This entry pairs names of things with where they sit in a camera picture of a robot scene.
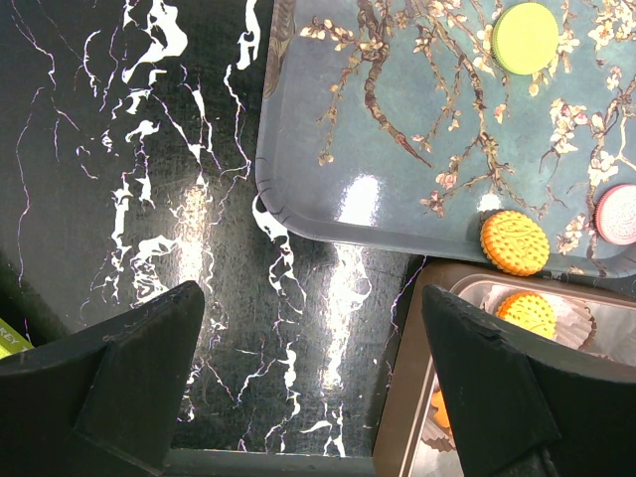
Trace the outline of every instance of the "metal container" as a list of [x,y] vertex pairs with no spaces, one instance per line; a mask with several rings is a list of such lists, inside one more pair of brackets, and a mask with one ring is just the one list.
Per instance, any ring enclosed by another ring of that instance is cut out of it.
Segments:
[[373,453],[381,477],[462,475],[456,451],[437,452],[420,439],[435,379],[421,310],[421,289],[427,284],[439,285],[475,306],[494,285],[583,301],[597,323],[594,343],[588,351],[636,366],[636,301],[546,278],[518,278],[471,265],[433,263],[415,283],[397,353]]

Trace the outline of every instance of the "black plastic object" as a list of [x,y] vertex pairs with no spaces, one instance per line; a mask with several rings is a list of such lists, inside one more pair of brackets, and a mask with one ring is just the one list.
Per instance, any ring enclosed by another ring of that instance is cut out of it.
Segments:
[[459,458],[472,476],[636,475],[636,368],[422,291]]
[[0,361],[0,476],[160,475],[203,310],[187,282]]

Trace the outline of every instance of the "black marble surface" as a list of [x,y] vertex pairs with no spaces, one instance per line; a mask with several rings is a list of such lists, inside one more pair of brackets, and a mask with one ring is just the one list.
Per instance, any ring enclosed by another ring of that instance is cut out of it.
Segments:
[[423,258],[291,236],[259,203],[272,6],[0,2],[2,316],[39,344],[196,279],[173,446],[370,456]]

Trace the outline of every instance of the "food tray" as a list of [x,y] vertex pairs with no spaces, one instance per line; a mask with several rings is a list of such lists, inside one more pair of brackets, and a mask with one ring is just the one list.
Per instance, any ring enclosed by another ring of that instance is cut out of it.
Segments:
[[546,231],[547,269],[635,273],[636,248],[593,225],[602,194],[636,182],[632,10],[548,3],[559,53],[521,77],[489,54],[519,2],[389,3],[275,2],[256,158],[267,208],[311,239],[471,261],[485,260],[484,216],[513,209]]
[[512,277],[465,264],[439,261],[428,265],[413,289],[374,447],[374,465],[380,477],[462,475],[455,450],[438,452],[420,439],[435,380],[421,316],[421,290],[427,284],[439,285],[475,306],[480,306],[493,286],[584,302],[596,324],[593,341],[585,346],[585,352],[636,366],[636,302],[631,299],[596,288]]

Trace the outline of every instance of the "floral tray pattern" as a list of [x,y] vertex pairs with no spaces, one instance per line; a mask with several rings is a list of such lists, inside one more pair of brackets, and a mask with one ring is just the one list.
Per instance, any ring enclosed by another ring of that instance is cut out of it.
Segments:
[[516,3],[278,0],[256,166],[270,210],[316,239],[479,261],[484,218],[515,209],[548,234],[549,269],[636,272],[594,226],[602,194],[636,182],[636,2],[546,2],[558,49],[531,77],[491,54]]

